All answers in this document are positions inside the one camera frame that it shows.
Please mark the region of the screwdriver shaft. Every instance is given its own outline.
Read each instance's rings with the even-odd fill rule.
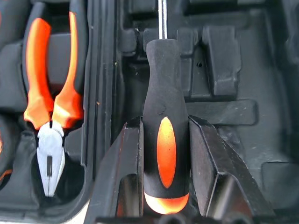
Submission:
[[[158,0],[159,3],[159,39],[167,39],[167,0]]]

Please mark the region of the tool case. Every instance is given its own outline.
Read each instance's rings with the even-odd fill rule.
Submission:
[[[160,215],[143,200],[138,184],[143,172],[140,116],[150,77],[146,45],[158,39],[157,0],[86,1],[85,116],[65,137],[66,165],[54,197],[43,193],[36,132],[23,120],[28,102],[23,38],[39,2],[50,12],[47,72],[53,96],[61,91],[69,67],[68,0],[0,1],[0,34],[6,33],[0,36],[0,112],[20,129],[13,171],[0,186],[0,220],[61,223],[91,198],[85,223],[158,222]],[[271,210],[255,223],[288,223],[291,218],[296,223],[299,210],[298,9],[299,0],[168,0],[168,35],[179,44],[188,114],[213,125],[193,119],[199,126],[215,127],[245,162]],[[118,138],[124,133],[133,139],[126,145]],[[202,214],[194,183],[187,206],[160,223],[217,223],[193,219]],[[127,204],[122,210],[121,202]],[[124,219],[130,216],[144,218]],[[251,223],[242,215],[240,220]]]

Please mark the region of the screwdriver handle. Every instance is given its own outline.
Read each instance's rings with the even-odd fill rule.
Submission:
[[[143,110],[144,193],[146,199],[185,197],[186,203],[190,140],[178,43],[171,39],[153,40],[147,45],[147,57],[150,78]]]
[[[47,49],[51,33],[49,15],[45,3],[37,2],[31,11],[25,31],[23,47],[23,76],[28,79],[28,106],[24,120],[36,130],[51,120],[54,101],[47,81]]]
[[[71,128],[84,117],[83,92],[88,45],[85,2],[85,0],[70,1],[70,66],[64,87],[55,98],[52,116],[52,120],[63,128]]]

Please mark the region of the black plastic tool case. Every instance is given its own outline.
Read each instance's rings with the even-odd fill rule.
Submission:
[[[8,71],[21,74],[17,56],[14,63],[3,63],[1,57],[8,57],[5,49],[21,50],[35,2],[9,1],[22,5],[24,15],[14,23],[20,26],[19,37],[1,46],[1,78]],[[55,95],[68,69],[68,1],[41,1],[53,14],[48,74]],[[180,45],[189,114],[217,126],[278,214],[299,209],[298,15],[299,0],[168,0],[169,38]],[[99,163],[124,123],[142,115],[150,75],[145,46],[158,37],[157,1],[88,0],[87,16],[85,119],[66,137],[68,165],[57,195],[43,195],[35,137],[22,124],[14,172],[0,191],[1,220],[60,223],[72,218],[87,202]],[[12,100],[2,110],[22,120],[26,94],[20,95],[17,110],[11,109]],[[146,205],[145,214],[153,214]]]

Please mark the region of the tool case compartment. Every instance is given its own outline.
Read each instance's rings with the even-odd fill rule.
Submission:
[[[37,131],[23,119],[28,103],[28,79],[24,75],[26,68],[22,51],[33,9],[36,5],[45,7],[51,26],[47,77],[50,92],[55,97],[66,81],[70,64],[69,3],[69,0],[0,1],[0,91],[3,98],[0,111],[11,117],[21,129],[13,172],[5,176],[0,190],[0,220],[3,221],[62,223],[74,217],[87,203],[96,166],[105,148],[109,147],[110,129],[106,124],[110,122],[111,109],[109,100],[105,99],[109,94],[103,91],[110,88],[99,71],[100,8],[97,1],[91,0],[85,2],[89,44],[83,61],[84,120],[66,134],[65,168],[54,197],[44,195],[36,157]]]
[[[158,39],[158,2],[105,4],[116,30],[113,142],[143,113],[146,44]],[[299,209],[298,7],[291,0],[169,0],[167,9],[188,113],[216,126],[280,215]],[[199,212],[192,198],[182,211],[187,216]],[[145,200],[144,215],[157,215]]]

